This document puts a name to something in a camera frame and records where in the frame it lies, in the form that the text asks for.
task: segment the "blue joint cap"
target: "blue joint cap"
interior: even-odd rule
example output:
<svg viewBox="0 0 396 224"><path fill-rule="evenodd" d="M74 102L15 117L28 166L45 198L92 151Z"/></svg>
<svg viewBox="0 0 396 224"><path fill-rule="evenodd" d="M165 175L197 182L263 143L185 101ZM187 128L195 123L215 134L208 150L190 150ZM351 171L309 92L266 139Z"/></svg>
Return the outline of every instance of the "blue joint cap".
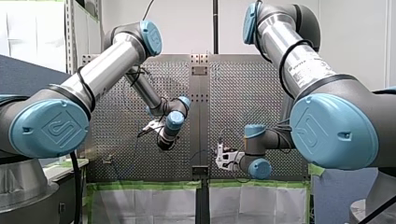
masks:
<svg viewBox="0 0 396 224"><path fill-rule="evenodd" d="M168 117L166 117L166 128L178 131L181 129L184 123L184 116L182 113L178 111L172 111L169 113Z"/></svg>
<svg viewBox="0 0 396 224"><path fill-rule="evenodd" d="M163 41L157 26L152 21L141 21L140 29L149 54L151 56L159 55L163 50Z"/></svg>
<svg viewBox="0 0 396 224"><path fill-rule="evenodd" d="M248 173L254 179L267 179L272 172L272 167L269 161L259 158L253 161L248 167Z"/></svg>
<svg viewBox="0 0 396 224"><path fill-rule="evenodd" d="M244 30L243 30L243 38L244 43L251 45L254 44L254 32L255 32L255 24L256 24L256 3L251 3L247 8L247 13L245 15L244 21Z"/></svg>
<svg viewBox="0 0 396 224"><path fill-rule="evenodd" d="M323 168L364 168L378 152L378 137L371 121L338 96L305 96L291 110L290 126L296 148L309 162Z"/></svg>
<svg viewBox="0 0 396 224"><path fill-rule="evenodd" d="M181 100L187 106L188 109L190 109L191 101L189 98L185 96L179 96L178 99Z"/></svg>
<svg viewBox="0 0 396 224"><path fill-rule="evenodd" d="M8 138L23 156L55 158L75 150L89 125L81 107L68 100L50 99L23 109L12 121Z"/></svg>
<svg viewBox="0 0 396 224"><path fill-rule="evenodd" d="M248 124L245 126L245 138L253 138L265 132L263 124Z"/></svg>
<svg viewBox="0 0 396 224"><path fill-rule="evenodd" d="M154 116L152 116L151 110L149 109L149 106L148 106L148 105L146 105L145 110L146 110L146 113L148 113L148 115L149 115L151 118L154 117Z"/></svg>

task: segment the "white wall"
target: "white wall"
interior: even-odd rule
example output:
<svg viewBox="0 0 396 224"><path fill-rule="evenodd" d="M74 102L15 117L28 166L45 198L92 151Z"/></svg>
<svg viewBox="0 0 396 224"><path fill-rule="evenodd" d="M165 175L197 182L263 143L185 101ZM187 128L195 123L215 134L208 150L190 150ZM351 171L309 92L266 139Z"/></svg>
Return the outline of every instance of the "white wall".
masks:
<svg viewBox="0 0 396 224"><path fill-rule="evenodd" d="M370 90L387 86L390 1L320 1L320 55L335 71L357 77Z"/></svg>
<svg viewBox="0 0 396 224"><path fill-rule="evenodd" d="M254 0L219 0L219 53L257 54L242 40L245 13ZM318 0L271 0L273 4L295 3L310 7L317 15ZM149 0L102 0L103 29L140 21ZM163 53L213 52L212 0L156 0L148 13L163 37Z"/></svg>
<svg viewBox="0 0 396 224"><path fill-rule="evenodd" d="M141 21L149 0L102 0L103 29ZM211 0L157 0L147 19L163 37L163 53L206 53L213 49Z"/></svg>

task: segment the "silver arm segment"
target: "silver arm segment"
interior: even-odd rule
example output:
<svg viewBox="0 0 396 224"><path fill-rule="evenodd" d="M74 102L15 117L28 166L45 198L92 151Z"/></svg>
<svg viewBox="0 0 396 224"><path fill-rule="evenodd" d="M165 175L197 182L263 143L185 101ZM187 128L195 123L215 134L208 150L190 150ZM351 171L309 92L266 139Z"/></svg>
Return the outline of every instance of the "silver arm segment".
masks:
<svg viewBox="0 0 396 224"><path fill-rule="evenodd" d="M152 22L141 21L115 28L106 37L105 47L61 85L50 85L24 101L9 97L9 103L0 104L0 151L8 156L54 158L75 150L87 135L95 102L134 66L160 54L162 41ZM165 104L144 76L138 76L135 84L151 111L161 109L161 114L159 109L153 115L168 116L157 145L171 148L188 115L190 100L179 97Z"/></svg>
<svg viewBox="0 0 396 224"><path fill-rule="evenodd" d="M308 8L261 1L251 4L244 41L271 60L284 91L294 102L290 129L280 129L281 135L264 125L245 128L245 156L239 161L242 170L254 178L267 178L271 166L262 157L266 149L285 146L279 136L309 162L324 168L396 166L391 160L396 145L392 136L396 131L396 91L370 92L355 77L335 73L316 53L318 21Z"/></svg>
<svg viewBox="0 0 396 224"><path fill-rule="evenodd" d="M80 73L95 100L99 101L129 69L145 60L146 52L142 44L132 35L121 33L115 36L112 46L84 66ZM60 87L75 94L87 108L91 108L91 96L77 75L71 76Z"/></svg>

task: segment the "pegboard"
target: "pegboard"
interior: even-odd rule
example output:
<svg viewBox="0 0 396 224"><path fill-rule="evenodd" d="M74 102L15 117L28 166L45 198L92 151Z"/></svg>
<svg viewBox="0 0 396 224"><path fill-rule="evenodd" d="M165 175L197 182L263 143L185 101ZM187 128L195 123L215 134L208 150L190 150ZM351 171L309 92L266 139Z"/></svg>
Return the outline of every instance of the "pegboard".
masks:
<svg viewBox="0 0 396 224"><path fill-rule="evenodd" d="M83 60L88 63L94 57L86 55ZM188 95L189 55L180 56L177 61L166 58L162 56L143 64L149 71L149 82L166 99ZM125 78L99 102L92 114L94 147L87 154L90 155L89 182L191 180L190 119L184 124L176 147L161 151L156 146L155 132L138 138L136 143L137 133L153 120L145 108Z"/></svg>
<svg viewBox="0 0 396 224"><path fill-rule="evenodd" d="M243 147L242 136L247 124L275 126L281 117L283 91L277 70L260 56L211 55L209 80L208 147L210 154L216 148L219 133L224 130L226 147ZM304 180L308 177L307 163L293 149L285 154L280 150L267 150L271 163L271 179ZM213 156L208 155L210 178L233 178L233 174L220 170ZM236 174L247 177L242 172Z"/></svg>
<svg viewBox="0 0 396 224"><path fill-rule="evenodd" d="M95 57L83 56L84 63ZM280 120L283 91L277 71L260 56L162 55L143 66L160 96L188 95L192 100L177 146L160 151L153 133L139 138L136 147L138 130L152 118L123 78L92 115L92 139L87 146L89 182L191 180L191 166L196 164L208 164L210 178L233 178L214 161L220 131L233 130L224 131L223 140L227 146L242 147L246 124L272 126ZM271 179L304 180L308 176L306 161L295 149L289 154L267 150L266 159L273 166Z"/></svg>

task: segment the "metal bracket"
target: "metal bracket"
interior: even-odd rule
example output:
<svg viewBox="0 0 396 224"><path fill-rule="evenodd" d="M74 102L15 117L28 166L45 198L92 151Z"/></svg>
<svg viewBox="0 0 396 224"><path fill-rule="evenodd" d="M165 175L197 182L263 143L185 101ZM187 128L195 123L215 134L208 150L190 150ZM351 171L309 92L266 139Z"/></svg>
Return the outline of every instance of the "metal bracket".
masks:
<svg viewBox="0 0 396 224"><path fill-rule="evenodd" d="M207 165L192 166L192 180L206 181L209 176L209 167Z"/></svg>
<svg viewBox="0 0 396 224"><path fill-rule="evenodd" d="M192 54L191 55L191 74L193 76L207 76L208 74L208 55Z"/></svg>
<svg viewBox="0 0 396 224"><path fill-rule="evenodd" d="M191 74L193 76L207 76L207 66L193 66Z"/></svg>

